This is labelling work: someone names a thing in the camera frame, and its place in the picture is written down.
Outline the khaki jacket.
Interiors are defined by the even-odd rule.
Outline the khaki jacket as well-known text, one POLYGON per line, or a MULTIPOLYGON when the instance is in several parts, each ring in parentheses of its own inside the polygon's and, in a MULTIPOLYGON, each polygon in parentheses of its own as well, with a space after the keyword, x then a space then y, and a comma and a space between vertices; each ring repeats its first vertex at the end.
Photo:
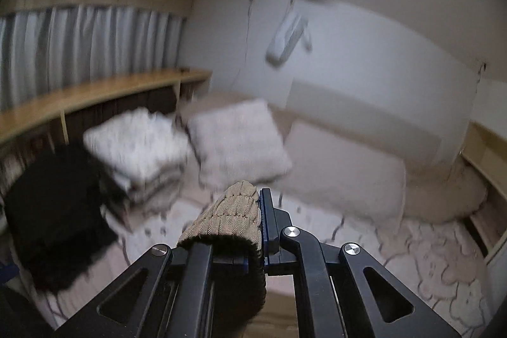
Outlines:
POLYGON ((266 301, 257 188, 246 180, 228 187, 184 230, 177 245, 189 250, 194 243, 211 245, 220 257, 246 259, 247 271, 242 275, 218 271, 215 320, 218 327, 229 330, 248 323, 266 301))

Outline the stack of folded clothes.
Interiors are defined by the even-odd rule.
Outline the stack of folded clothes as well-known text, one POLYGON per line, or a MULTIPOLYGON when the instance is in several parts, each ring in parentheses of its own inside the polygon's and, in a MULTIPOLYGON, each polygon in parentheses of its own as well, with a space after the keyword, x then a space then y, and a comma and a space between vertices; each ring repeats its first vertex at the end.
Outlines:
POLYGON ((86 130, 82 140, 123 191, 112 210, 128 231, 170 209, 192 152, 172 117, 139 107, 86 130))

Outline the bear pattern bed blanket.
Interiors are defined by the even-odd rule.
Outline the bear pattern bed blanket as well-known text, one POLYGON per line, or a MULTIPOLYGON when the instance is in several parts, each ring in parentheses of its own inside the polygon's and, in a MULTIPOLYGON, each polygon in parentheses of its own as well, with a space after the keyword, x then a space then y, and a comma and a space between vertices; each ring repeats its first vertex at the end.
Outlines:
POLYGON ((391 235, 268 189, 178 201, 48 305, 58 337, 478 337, 491 320, 459 224, 391 235))

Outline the beige quilted pillow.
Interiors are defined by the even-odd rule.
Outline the beige quilted pillow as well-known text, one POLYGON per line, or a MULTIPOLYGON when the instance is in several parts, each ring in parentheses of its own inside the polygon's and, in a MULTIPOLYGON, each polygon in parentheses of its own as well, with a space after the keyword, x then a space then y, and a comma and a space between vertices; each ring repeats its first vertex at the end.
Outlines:
POLYGON ((293 123, 285 149, 293 167, 273 183, 278 190, 398 232, 406 203, 403 160, 302 121, 293 123))

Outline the black garment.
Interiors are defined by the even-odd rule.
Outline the black garment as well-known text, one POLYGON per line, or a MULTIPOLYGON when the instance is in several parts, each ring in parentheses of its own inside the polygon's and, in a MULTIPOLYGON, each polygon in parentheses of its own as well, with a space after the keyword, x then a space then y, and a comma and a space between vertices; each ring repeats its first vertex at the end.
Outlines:
POLYGON ((17 258, 39 291, 69 288, 118 239, 101 214, 100 169, 81 144, 41 154, 4 201, 17 258))

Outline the beige fuzzy pillow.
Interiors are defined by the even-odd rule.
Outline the beige fuzzy pillow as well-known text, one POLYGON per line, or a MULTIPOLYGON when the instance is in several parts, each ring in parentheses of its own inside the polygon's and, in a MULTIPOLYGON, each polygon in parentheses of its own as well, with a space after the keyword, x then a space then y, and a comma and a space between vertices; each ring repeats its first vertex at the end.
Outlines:
POLYGON ((432 224, 463 219, 479 210, 486 194, 485 181, 461 157, 451 165, 409 169, 404 216, 432 224))

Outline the fluffy white square pillow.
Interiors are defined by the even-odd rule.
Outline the fluffy white square pillow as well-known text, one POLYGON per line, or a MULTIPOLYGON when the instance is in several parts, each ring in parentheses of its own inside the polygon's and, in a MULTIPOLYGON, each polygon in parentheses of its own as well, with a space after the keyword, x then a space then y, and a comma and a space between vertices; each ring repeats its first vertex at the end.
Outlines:
POLYGON ((271 181, 292 168, 263 99, 198 113, 188 119, 186 128, 200 166, 199 181, 209 189, 225 189, 241 180, 271 181))

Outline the white bed headboard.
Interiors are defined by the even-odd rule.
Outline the white bed headboard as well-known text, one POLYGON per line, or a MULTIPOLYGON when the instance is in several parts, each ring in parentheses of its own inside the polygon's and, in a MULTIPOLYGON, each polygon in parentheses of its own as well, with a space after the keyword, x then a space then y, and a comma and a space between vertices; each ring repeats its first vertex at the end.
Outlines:
POLYGON ((439 137, 378 107, 299 80, 291 84, 286 108, 422 165, 432 162, 441 143, 439 137))

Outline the wooden shelf left side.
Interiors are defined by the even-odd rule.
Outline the wooden shelf left side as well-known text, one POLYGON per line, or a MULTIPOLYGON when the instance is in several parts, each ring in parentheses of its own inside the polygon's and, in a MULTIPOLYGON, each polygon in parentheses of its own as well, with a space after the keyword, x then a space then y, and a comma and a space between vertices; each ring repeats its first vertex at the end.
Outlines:
POLYGON ((206 69, 163 69, 120 75, 59 89, 1 113, 1 160, 14 156, 25 166, 37 154, 121 112, 145 107, 171 114, 181 98, 210 80, 206 69))

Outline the wooden shelf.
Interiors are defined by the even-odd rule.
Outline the wooden shelf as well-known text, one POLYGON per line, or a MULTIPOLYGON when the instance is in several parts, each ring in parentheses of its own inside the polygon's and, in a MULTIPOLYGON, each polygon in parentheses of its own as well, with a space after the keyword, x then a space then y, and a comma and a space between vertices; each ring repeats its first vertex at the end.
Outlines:
POLYGON ((490 263, 506 242, 506 139, 471 121, 460 151, 487 186, 485 201, 470 216, 483 245, 485 262, 490 263))
POLYGON ((120 75, 59 89, 1 113, 1 160, 14 156, 25 166, 37 154, 121 112, 145 107, 171 114, 181 98, 210 80, 206 69, 163 69, 120 75))

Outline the wooden shelf right side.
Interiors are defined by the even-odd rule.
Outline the wooden shelf right side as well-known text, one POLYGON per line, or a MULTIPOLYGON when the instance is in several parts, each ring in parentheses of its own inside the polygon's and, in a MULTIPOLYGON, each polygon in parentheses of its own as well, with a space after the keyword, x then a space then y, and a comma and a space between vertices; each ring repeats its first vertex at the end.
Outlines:
POLYGON ((487 186, 485 201, 470 216, 483 245, 485 262, 490 263, 506 242, 506 139, 471 121, 460 151, 487 186))

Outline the white striped curtain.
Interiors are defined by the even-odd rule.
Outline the white striped curtain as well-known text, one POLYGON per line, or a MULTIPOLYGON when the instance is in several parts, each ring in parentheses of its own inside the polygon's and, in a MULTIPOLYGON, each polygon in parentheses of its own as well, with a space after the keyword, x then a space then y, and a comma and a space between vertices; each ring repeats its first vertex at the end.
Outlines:
POLYGON ((1 19, 1 108, 115 75, 174 68, 185 20, 132 7, 79 5, 1 19))

